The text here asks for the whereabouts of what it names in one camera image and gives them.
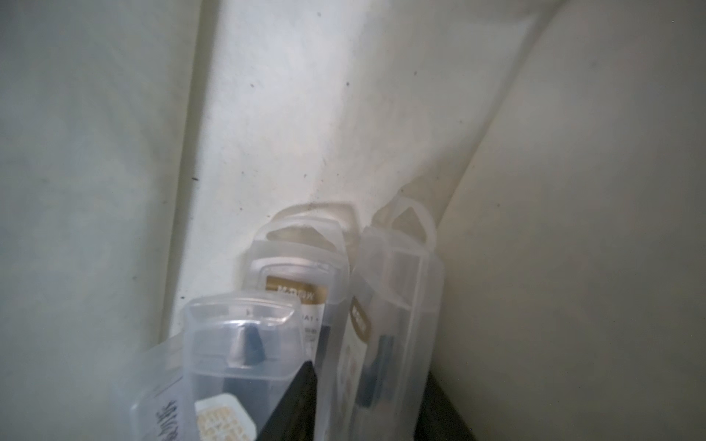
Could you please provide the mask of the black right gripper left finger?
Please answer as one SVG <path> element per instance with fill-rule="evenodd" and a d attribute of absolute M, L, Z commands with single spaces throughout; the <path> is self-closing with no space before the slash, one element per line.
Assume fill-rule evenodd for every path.
<path fill-rule="evenodd" d="M 311 361 L 303 363 L 256 441 L 313 441 L 317 376 Z"/>

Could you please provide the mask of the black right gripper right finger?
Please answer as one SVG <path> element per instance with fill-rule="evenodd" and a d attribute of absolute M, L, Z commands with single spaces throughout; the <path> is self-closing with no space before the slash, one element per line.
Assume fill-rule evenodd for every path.
<path fill-rule="evenodd" d="M 432 373 L 428 374 L 414 440 L 476 441 Z"/>

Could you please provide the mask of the cream canvas tote bag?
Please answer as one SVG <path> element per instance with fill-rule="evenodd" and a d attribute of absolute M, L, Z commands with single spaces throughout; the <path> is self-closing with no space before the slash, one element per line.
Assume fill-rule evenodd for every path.
<path fill-rule="evenodd" d="M 114 439 L 260 227 L 398 197 L 478 439 L 704 439 L 702 1 L 3 2 L 1 437 Z"/>

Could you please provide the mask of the clear compass case front left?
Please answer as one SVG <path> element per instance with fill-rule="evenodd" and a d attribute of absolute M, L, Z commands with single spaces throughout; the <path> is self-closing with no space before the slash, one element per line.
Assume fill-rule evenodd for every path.
<path fill-rule="evenodd" d="M 111 440 L 254 440 L 309 359 L 292 294 L 202 297 L 183 319 L 116 375 Z"/>

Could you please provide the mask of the clear compass case lower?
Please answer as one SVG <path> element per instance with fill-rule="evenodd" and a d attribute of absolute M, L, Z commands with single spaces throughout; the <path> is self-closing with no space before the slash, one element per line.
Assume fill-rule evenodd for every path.
<path fill-rule="evenodd" d="M 410 440 L 423 401 L 445 269 L 427 208 L 396 197 L 366 227 L 349 280 L 341 346 L 320 383 L 316 440 Z"/>

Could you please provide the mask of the clear compass case gold label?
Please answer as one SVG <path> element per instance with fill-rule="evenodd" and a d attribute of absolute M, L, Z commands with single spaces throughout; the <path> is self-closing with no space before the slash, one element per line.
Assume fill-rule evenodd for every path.
<path fill-rule="evenodd" d="M 261 227 L 246 253 L 243 285 L 297 297 L 305 345 L 316 373 L 334 377 L 347 305 L 349 255 L 339 222 L 288 216 Z"/>

